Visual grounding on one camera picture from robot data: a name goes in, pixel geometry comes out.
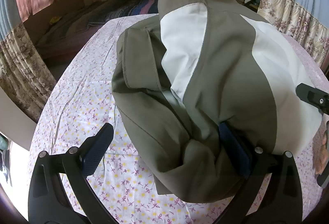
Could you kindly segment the person's right hand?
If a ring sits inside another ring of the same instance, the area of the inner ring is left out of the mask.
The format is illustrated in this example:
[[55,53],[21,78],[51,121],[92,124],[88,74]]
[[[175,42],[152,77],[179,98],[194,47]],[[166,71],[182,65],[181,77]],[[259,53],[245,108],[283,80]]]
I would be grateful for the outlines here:
[[315,142],[315,176],[319,176],[328,164],[328,121],[317,131]]

